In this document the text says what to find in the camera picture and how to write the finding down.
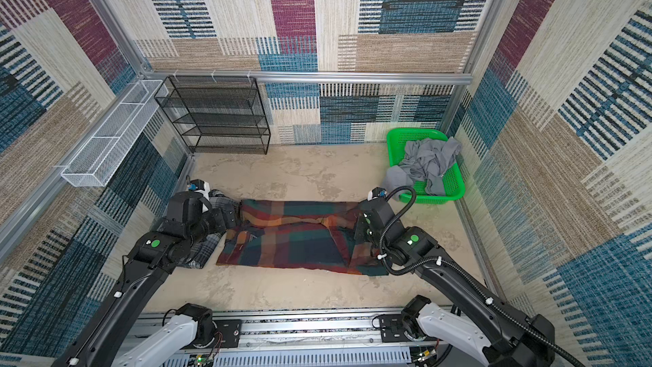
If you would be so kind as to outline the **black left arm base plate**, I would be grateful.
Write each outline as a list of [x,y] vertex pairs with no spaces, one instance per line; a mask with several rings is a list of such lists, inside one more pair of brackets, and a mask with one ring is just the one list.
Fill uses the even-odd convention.
[[239,346],[242,319],[214,319],[212,321],[211,341],[207,348],[213,351]]

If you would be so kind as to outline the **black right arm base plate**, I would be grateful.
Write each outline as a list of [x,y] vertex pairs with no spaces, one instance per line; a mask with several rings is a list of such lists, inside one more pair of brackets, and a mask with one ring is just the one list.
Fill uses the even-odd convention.
[[381,314],[372,325],[380,331],[383,343],[419,342],[425,338],[414,318],[402,314]]

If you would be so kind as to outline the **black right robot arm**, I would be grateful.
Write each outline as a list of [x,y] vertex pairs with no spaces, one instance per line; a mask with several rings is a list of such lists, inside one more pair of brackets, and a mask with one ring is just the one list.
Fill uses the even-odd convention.
[[390,275],[417,275],[458,309],[448,314],[430,299],[415,297],[402,311],[408,336],[441,339],[484,366],[553,365],[555,328],[545,317],[530,317],[484,287],[434,237],[404,227],[387,199],[364,200],[358,210],[357,229]]

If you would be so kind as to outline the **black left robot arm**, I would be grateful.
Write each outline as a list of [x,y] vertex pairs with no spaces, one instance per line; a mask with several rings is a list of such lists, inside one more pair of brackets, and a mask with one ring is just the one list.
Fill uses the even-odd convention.
[[239,203],[197,191],[174,195],[166,215],[127,254],[110,294],[55,366],[110,366],[149,299],[173,271],[192,261],[207,237],[239,224]]

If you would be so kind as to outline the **grey plaid long sleeve shirt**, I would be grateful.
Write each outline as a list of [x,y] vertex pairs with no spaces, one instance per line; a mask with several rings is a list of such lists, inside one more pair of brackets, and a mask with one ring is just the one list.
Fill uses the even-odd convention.
[[195,222],[195,219],[199,217],[201,219],[200,224],[206,224],[206,231],[203,234],[203,237],[194,236],[192,238],[193,246],[190,247],[189,253],[181,260],[180,263],[180,266],[183,268],[204,268],[208,263],[209,258],[217,248],[220,240],[222,237],[224,237],[224,235],[213,234],[215,229],[215,220],[212,217],[212,209],[225,206],[239,207],[240,202],[228,197],[222,193],[222,191],[213,189],[211,187],[210,198],[207,199],[202,195],[202,198],[197,202],[197,205],[200,207],[201,214],[190,214],[190,220]]

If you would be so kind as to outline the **multicolour plaid long sleeve shirt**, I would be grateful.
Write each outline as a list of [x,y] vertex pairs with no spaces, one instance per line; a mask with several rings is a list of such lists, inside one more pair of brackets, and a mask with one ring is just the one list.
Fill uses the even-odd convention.
[[358,202],[242,200],[217,264],[387,275],[379,250],[356,235],[362,222]]

